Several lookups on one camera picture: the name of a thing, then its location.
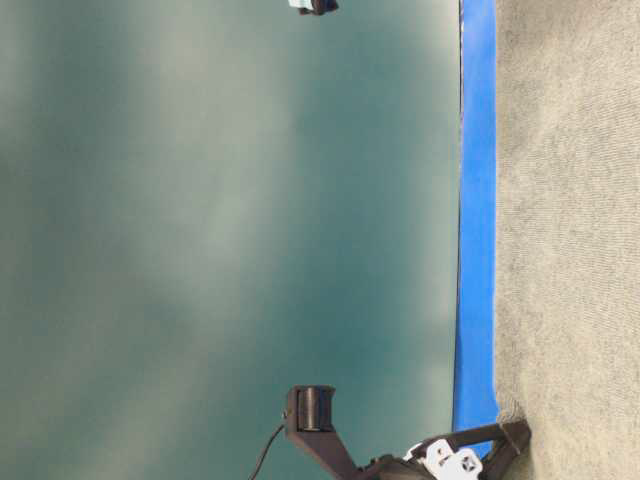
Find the blue tape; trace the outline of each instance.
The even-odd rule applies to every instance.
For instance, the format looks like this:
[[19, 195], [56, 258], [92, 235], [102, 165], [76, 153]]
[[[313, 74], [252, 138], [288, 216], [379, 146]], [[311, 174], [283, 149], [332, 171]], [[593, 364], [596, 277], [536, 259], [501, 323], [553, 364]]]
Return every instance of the blue tape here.
[[[466, 0], [461, 15], [462, 152], [453, 429], [494, 423], [496, 115], [495, 6]], [[476, 448], [483, 455], [489, 445]]]

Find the gray carpet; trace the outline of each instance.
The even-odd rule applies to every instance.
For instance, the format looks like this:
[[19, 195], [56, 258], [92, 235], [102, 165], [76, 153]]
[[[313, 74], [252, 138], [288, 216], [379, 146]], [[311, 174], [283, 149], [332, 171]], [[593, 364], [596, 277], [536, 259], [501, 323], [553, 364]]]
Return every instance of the gray carpet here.
[[496, 391], [518, 479], [640, 475], [640, 2], [497, 0]]

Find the small object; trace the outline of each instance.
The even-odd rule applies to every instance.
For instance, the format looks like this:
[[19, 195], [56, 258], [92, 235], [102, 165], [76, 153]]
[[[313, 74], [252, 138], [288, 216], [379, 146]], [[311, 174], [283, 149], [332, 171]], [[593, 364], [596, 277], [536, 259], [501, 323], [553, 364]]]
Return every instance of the small object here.
[[336, 0], [289, 0], [289, 5], [297, 8], [300, 15], [324, 15], [338, 9]]

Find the black bracket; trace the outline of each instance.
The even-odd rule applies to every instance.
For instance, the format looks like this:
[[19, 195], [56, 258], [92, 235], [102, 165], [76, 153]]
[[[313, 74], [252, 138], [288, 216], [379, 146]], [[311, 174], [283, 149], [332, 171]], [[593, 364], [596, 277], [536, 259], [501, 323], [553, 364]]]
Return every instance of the black bracket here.
[[287, 394], [284, 417], [287, 438], [337, 480], [435, 480], [422, 461], [429, 446], [438, 440], [446, 440], [454, 452], [493, 442], [492, 450], [482, 459], [479, 479], [500, 480], [531, 439], [525, 420], [487, 425], [428, 438], [411, 449], [408, 460], [383, 455], [366, 467], [356, 467], [331, 422], [334, 392], [328, 385], [296, 385]]

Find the black cable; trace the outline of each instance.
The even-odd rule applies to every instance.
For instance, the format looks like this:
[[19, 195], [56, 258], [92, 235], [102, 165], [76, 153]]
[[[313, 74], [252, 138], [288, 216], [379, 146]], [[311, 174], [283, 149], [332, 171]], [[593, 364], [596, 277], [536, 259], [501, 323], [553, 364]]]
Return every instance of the black cable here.
[[269, 438], [269, 441], [267, 442], [264, 449], [262, 450], [260, 457], [258, 457], [258, 463], [256, 465], [256, 468], [253, 470], [253, 473], [249, 476], [249, 480], [254, 480], [258, 475], [258, 472], [260, 471], [260, 467], [262, 467], [262, 462], [264, 462], [264, 457], [267, 456], [267, 452], [269, 451], [269, 447], [271, 446], [271, 444], [273, 443], [273, 441], [276, 439], [276, 437], [282, 431], [283, 428], [284, 428], [284, 423], [281, 424], [276, 429], [276, 431], [271, 434], [271, 438]]

